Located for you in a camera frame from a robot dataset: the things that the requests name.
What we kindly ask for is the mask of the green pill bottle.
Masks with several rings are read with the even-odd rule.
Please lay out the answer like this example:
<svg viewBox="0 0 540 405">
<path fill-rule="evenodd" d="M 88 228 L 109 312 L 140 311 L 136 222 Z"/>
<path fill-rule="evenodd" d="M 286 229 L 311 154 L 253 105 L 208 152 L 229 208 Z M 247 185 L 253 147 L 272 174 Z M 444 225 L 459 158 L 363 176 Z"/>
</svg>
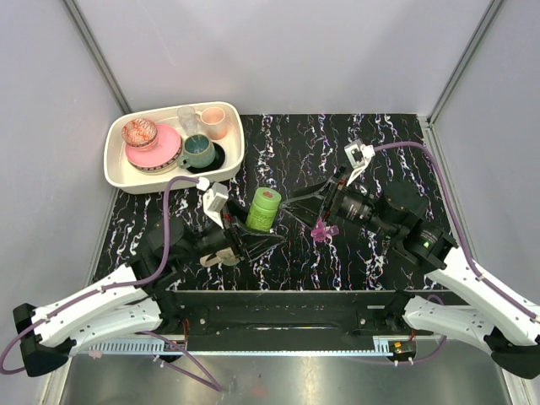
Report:
<svg viewBox="0 0 540 405">
<path fill-rule="evenodd" d="M 256 189 L 246 220 L 246 226 L 254 230 L 269 232 L 278 213 L 281 195 L 268 187 Z"/>
</svg>

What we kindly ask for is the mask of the pink weekly pill organizer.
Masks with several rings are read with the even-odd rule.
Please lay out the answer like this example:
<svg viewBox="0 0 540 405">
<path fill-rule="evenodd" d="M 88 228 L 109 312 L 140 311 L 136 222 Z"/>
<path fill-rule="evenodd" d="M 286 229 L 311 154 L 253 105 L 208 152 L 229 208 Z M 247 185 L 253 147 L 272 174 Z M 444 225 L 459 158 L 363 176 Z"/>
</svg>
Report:
<svg viewBox="0 0 540 405">
<path fill-rule="evenodd" d="M 322 219 L 318 219 L 316 226 L 311 230 L 310 235 L 314 242 L 323 242 L 339 234 L 337 225 L 327 225 Z"/>
</svg>

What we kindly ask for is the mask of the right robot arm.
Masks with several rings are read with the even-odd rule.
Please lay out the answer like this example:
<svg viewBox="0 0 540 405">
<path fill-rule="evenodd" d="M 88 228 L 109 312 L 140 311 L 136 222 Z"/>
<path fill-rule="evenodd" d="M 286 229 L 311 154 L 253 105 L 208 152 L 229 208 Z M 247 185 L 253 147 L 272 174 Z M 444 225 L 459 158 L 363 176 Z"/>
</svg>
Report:
<svg viewBox="0 0 540 405">
<path fill-rule="evenodd" d="M 314 231 L 336 234 L 342 219 L 385 237 L 390 252 L 414 271 L 448 288 L 472 309 L 431 303 L 417 295 L 383 313 L 393 334 L 410 327 L 479 348 L 503 370 L 532 380 L 539 375 L 539 306 L 479 266 L 438 224 L 425 218 L 429 204 L 407 181 L 389 183 L 380 196 L 350 186 L 344 169 L 327 181 L 297 191 L 283 211 Z"/>
</svg>

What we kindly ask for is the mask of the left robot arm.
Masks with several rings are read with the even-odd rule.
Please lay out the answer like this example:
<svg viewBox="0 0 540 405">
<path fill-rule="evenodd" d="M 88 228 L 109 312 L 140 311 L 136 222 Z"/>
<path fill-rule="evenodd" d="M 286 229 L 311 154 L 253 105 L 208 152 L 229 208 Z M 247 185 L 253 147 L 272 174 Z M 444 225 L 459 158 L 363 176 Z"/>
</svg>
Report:
<svg viewBox="0 0 540 405">
<path fill-rule="evenodd" d="M 284 242 L 274 233 L 245 225 L 247 212 L 235 202 L 221 212 L 223 225 L 192 229 L 182 218 L 164 216 L 147 235 L 143 249 L 116 270 L 50 305 L 24 303 L 13 309 L 22 371 L 29 377 L 51 373 L 81 350 L 110 338 L 157 332 L 171 334 L 186 319 L 169 287 L 184 266 L 219 253 L 251 263 Z"/>
</svg>

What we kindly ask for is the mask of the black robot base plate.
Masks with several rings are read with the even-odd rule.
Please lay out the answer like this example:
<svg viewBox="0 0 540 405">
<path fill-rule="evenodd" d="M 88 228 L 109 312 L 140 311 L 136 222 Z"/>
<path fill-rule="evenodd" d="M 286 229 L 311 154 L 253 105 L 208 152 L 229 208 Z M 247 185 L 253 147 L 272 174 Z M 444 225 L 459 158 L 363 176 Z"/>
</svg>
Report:
<svg viewBox="0 0 540 405">
<path fill-rule="evenodd" d="M 413 294 L 383 292 L 202 292 L 165 294 L 162 336 L 187 335 L 201 352 L 353 352 L 376 336 L 406 336 Z"/>
</svg>

